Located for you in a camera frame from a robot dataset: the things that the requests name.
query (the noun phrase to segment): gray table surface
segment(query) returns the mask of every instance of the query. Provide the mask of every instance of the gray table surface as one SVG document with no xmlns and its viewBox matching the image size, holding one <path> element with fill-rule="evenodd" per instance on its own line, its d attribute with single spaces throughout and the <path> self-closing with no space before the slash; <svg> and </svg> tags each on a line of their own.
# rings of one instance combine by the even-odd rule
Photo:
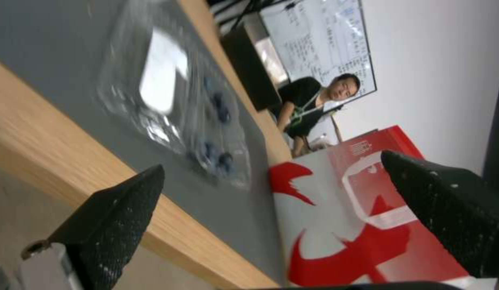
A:
<svg viewBox="0 0 499 290">
<path fill-rule="evenodd" d="M 252 162 L 250 191 L 208 178 L 184 158 L 127 130 L 95 101 L 97 75 L 123 2 L 0 0 L 0 61 L 136 171 L 162 164 L 164 194 L 283 285 L 264 136 L 240 102 Z M 207 51 L 179 5 L 169 5 Z"/>
</svg>

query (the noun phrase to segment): white wall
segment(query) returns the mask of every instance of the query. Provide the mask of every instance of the white wall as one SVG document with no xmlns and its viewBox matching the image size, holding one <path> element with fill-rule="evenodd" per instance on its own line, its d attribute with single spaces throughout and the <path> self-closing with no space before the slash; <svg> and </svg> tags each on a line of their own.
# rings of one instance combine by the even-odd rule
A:
<svg viewBox="0 0 499 290">
<path fill-rule="evenodd" d="M 362 0 L 378 91 L 343 139 L 398 124 L 425 158 L 480 173 L 499 88 L 499 0 Z"/>
</svg>

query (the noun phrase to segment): lanyard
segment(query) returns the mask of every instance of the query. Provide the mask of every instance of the lanyard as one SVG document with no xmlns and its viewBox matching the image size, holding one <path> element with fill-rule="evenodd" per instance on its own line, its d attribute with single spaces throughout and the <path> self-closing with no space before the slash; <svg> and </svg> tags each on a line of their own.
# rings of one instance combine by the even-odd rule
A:
<svg viewBox="0 0 499 290">
<path fill-rule="evenodd" d="M 303 117 L 306 114 L 310 114 L 311 112 L 314 112 L 315 110 L 319 110 L 320 109 L 320 108 L 314 107 L 314 108 L 312 108 L 312 109 L 310 109 L 310 110 L 308 110 L 308 111 L 305 112 L 305 108 L 307 108 L 319 96 L 320 93 L 321 93 L 321 89 L 319 89 L 318 92 L 316 94 L 314 94 L 314 97 L 312 97 L 305 105 L 303 105 L 303 107 L 301 107 L 299 109 L 299 114 L 296 114 L 295 116 L 293 116 L 291 118 L 291 123 L 293 122 L 293 120 L 301 118 L 301 117 Z"/>
</svg>

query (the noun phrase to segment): floor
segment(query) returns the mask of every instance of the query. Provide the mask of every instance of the floor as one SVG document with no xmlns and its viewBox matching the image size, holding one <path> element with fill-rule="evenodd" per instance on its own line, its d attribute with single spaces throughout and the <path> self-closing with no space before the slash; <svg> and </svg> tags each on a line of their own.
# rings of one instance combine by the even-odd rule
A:
<svg viewBox="0 0 499 290">
<path fill-rule="evenodd" d="M 50 196 L 0 171 L 0 264 L 11 276 L 20 251 L 47 237 L 72 210 Z M 212 290 L 211 285 L 142 248 L 124 268 L 115 290 Z"/>
</svg>

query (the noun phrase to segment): man's arm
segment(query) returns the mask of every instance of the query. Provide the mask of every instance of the man's arm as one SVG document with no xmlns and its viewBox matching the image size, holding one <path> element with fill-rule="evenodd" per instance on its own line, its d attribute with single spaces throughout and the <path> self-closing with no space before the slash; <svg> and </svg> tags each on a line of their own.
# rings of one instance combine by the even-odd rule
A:
<svg viewBox="0 0 499 290">
<path fill-rule="evenodd" d="M 278 129 L 283 132 L 285 127 L 290 123 L 292 113 L 294 113 L 294 104 L 290 101 L 283 103 L 280 115 L 278 116 Z"/>
<path fill-rule="evenodd" d="M 301 155 L 301 149 L 305 146 L 305 140 L 302 137 L 296 136 L 294 137 L 294 145 L 291 150 L 291 154 L 293 158 L 296 158 Z"/>
</svg>

